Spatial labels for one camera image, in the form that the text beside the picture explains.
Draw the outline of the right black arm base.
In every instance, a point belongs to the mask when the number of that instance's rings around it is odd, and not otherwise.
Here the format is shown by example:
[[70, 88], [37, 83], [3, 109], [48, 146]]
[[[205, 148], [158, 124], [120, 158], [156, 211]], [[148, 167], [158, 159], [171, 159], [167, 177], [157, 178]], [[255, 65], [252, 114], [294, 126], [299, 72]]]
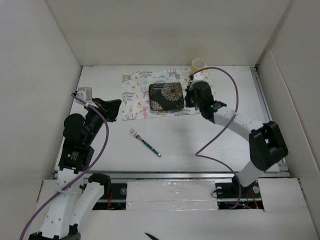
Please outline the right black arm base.
[[260, 186], [256, 180], [241, 190], [239, 199], [238, 184], [218, 182], [211, 196], [217, 200], [219, 210], [263, 210], [264, 205]]

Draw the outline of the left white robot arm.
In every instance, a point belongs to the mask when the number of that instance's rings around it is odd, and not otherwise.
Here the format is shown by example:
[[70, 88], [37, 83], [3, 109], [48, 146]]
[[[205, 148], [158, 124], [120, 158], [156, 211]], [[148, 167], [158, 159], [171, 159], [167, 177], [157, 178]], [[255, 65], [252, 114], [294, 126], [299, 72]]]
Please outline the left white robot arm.
[[110, 176], [94, 173], [87, 183], [84, 177], [97, 162], [92, 159], [91, 144], [102, 126], [116, 121], [122, 101], [94, 98], [80, 99], [79, 103], [87, 114], [73, 113], [64, 120], [55, 194], [39, 208], [50, 206], [39, 231], [29, 235], [30, 240], [79, 240], [97, 201], [112, 195]]

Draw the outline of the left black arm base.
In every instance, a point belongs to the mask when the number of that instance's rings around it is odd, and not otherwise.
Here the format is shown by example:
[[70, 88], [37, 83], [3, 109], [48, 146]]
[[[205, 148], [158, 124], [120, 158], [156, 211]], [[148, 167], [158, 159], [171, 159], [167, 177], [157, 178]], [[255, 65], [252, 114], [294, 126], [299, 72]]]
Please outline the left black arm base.
[[127, 202], [127, 183], [112, 182], [107, 185], [107, 195], [103, 195], [94, 205], [93, 210], [125, 210]]

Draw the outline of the yellow ceramic mug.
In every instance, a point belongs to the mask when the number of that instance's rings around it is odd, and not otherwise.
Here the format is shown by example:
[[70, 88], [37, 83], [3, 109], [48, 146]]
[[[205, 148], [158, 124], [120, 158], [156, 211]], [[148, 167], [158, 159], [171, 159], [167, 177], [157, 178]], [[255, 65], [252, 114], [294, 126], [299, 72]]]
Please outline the yellow ceramic mug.
[[194, 74], [195, 72], [206, 67], [206, 62], [201, 58], [193, 59], [191, 62], [190, 73]]

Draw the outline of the fork with teal handle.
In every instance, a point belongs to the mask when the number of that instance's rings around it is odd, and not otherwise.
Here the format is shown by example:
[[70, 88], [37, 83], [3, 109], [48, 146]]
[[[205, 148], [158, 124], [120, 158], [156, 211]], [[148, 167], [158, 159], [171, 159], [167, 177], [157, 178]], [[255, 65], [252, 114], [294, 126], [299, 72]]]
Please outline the fork with teal handle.
[[148, 149], [150, 149], [155, 155], [157, 155], [159, 158], [162, 157], [162, 155], [155, 150], [148, 142], [146, 142], [133, 128], [130, 129], [130, 133], [133, 137], [135, 137], [137, 140], [142, 142]]

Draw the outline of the black floral square plate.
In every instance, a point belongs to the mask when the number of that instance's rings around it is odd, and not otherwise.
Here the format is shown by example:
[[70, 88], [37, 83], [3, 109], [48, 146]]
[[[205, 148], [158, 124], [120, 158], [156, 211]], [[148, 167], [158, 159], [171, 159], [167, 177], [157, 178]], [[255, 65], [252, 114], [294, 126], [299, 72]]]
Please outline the black floral square plate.
[[149, 105], [152, 111], [174, 111], [185, 107], [182, 85], [179, 82], [149, 85]]

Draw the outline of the white floral cloth napkin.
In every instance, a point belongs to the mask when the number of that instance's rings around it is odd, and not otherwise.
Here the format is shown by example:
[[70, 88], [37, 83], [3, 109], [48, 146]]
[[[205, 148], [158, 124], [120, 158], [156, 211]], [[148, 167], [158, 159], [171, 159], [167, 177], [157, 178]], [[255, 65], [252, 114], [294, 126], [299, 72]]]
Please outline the white floral cloth napkin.
[[150, 108], [149, 86], [157, 83], [179, 82], [183, 95], [189, 82], [191, 69], [182, 67], [158, 71], [136, 71], [122, 75], [122, 119], [124, 121], [175, 117], [199, 114], [199, 110], [184, 107], [180, 110], [153, 111]]

